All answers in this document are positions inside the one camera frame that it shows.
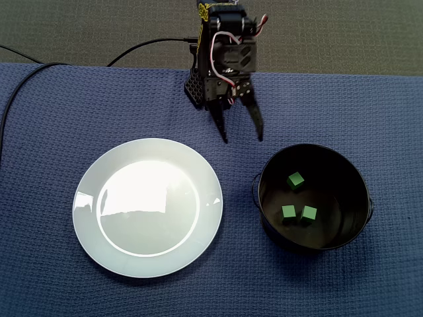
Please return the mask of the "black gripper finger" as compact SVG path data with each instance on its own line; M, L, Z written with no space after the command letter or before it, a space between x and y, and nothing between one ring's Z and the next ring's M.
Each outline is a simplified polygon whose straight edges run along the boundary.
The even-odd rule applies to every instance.
M254 95L252 83L250 81L241 82L236 86L236 91L237 98L241 100L241 103L246 107L253 120L258 140L263 141L264 121Z
M225 130L225 122L223 117L223 105L224 103L222 100L210 100L207 102L207 109L211 114L211 117L223 142L228 144L228 138Z

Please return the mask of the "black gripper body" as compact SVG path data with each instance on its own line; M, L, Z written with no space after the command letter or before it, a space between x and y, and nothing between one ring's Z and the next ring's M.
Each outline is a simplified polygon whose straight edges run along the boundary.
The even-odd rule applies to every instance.
M256 42L236 36L213 36L203 56L203 90L207 101L237 98L236 86L251 82L256 71Z

